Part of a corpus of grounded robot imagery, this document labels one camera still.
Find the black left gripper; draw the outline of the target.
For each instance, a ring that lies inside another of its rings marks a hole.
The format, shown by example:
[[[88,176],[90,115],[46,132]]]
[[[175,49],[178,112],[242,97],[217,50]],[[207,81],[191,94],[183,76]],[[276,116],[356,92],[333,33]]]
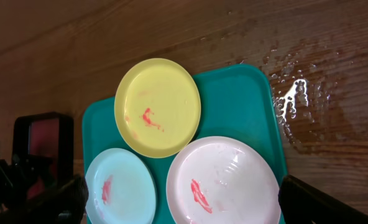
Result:
[[[47,185],[53,184],[50,166],[53,160],[49,157],[26,155],[22,159],[13,155],[9,165],[0,159],[0,211],[13,208],[27,200],[28,190],[42,179]]]

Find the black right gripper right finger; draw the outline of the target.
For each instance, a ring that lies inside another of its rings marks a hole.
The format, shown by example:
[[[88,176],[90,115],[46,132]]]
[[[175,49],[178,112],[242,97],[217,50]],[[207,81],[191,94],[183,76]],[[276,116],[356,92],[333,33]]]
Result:
[[[368,215],[292,175],[283,178],[278,202],[286,224],[368,224]]]

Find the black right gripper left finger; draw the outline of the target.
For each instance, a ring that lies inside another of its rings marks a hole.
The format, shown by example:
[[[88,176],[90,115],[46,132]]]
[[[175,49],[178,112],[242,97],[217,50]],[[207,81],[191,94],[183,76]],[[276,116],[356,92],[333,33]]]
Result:
[[[0,224],[80,224],[88,197],[85,178],[76,175],[62,186],[0,213]]]

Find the light blue plastic plate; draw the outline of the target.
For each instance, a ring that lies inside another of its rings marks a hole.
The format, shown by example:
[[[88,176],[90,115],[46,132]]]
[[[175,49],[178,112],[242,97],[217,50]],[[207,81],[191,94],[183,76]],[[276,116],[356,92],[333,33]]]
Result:
[[[133,153],[110,148],[98,154],[86,175],[86,213],[92,224],[152,223],[157,207],[155,183]]]

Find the yellow-green plastic plate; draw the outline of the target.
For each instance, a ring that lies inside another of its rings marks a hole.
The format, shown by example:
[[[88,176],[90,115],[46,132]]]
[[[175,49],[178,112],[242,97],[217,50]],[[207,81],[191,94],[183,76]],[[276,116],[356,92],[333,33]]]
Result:
[[[123,76],[114,99],[114,118],[119,134],[135,152],[151,158],[172,156],[198,129],[197,85],[176,62],[144,60]]]

